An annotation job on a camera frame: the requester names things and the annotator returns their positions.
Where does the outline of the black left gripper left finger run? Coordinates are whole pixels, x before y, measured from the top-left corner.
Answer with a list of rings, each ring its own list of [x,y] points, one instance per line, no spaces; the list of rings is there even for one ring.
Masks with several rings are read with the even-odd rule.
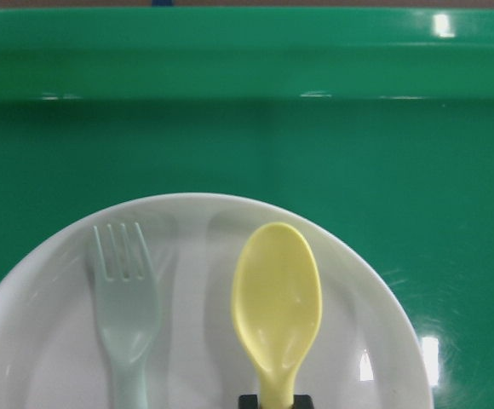
[[[240,395],[238,397],[238,409],[259,409],[258,396],[254,394]]]

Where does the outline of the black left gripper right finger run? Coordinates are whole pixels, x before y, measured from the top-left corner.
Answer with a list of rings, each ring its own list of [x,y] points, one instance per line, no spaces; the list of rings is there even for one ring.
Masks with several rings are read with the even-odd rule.
[[[292,409],[314,409],[313,399],[310,395],[294,395]]]

